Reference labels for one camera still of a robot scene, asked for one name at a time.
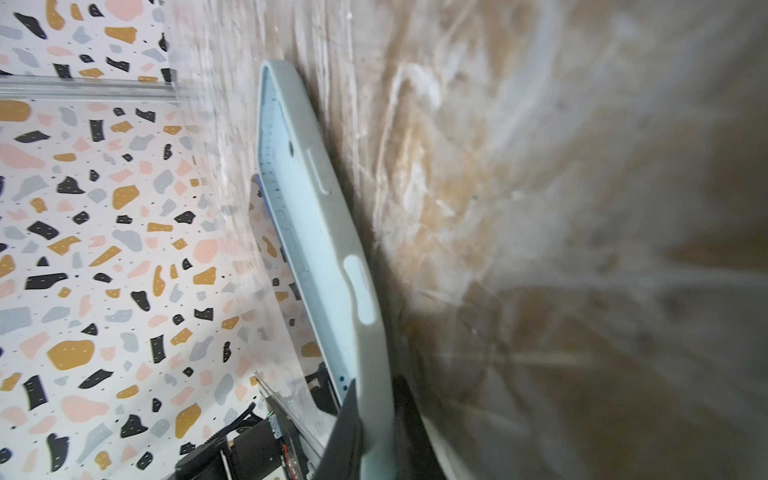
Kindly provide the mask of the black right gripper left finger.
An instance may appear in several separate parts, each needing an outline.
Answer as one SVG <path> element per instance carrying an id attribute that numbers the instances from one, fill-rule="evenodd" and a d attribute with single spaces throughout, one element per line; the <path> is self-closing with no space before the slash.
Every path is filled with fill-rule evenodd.
<path id="1" fill-rule="evenodd" d="M 315 480 L 359 480 L 363 427 L 359 418 L 356 381 L 347 394 L 314 475 Z"/>

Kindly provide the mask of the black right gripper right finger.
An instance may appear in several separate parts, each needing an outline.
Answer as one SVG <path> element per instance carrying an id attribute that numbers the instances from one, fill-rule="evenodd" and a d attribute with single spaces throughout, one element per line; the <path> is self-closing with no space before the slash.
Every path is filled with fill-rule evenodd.
<path id="1" fill-rule="evenodd" d="M 392 391 L 397 478 L 445 480 L 407 380 L 403 376 L 395 376 Z"/>

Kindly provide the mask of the mint phone case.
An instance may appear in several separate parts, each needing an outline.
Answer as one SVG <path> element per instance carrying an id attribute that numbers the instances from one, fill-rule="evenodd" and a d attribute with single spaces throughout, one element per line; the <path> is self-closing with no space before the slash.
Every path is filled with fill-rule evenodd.
<path id="1" fill-rule="evenodd" d="M 293 65 L 260 69 L 257 165 L 262 192 L 337 398 L 356 381 L 361 479 L 397 475 L 386 334 L 359 235 L 304 84 Z"/>

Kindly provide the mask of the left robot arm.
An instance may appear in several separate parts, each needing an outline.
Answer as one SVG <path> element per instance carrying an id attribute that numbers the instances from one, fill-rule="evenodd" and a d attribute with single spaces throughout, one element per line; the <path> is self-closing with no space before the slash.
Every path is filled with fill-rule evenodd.
<path id="1" fill-rule="evenodd" d="M 172 479 L 308 479 L 309 459 L 298 428 L 271 401 L 265 416 L 250 404 L 203 445 L 183 455 Z"/>

